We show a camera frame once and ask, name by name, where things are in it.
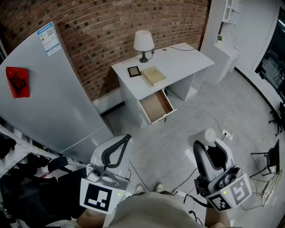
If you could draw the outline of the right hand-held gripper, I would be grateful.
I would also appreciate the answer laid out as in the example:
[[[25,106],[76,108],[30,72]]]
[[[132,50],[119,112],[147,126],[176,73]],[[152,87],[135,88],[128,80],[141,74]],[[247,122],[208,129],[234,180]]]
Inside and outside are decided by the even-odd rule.
[[[195,141],[193,152],[201,174],[194,180],[196,192],[207,200],[202,206],[227,211],[252,195],[248,175],[234,164],[231,149],[221,139],[216,138],[215,147],[208,149]]]

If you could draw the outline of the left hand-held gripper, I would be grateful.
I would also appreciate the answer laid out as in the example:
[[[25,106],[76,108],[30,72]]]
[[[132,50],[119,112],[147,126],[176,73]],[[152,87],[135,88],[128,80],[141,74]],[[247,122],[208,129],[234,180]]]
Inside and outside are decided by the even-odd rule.
[[[115,210],[130,183],[124,177],[132,147],[130,134],[112,137],[96,147],[86,167],[87,176],[81,179],[81,206],[104,214]]]

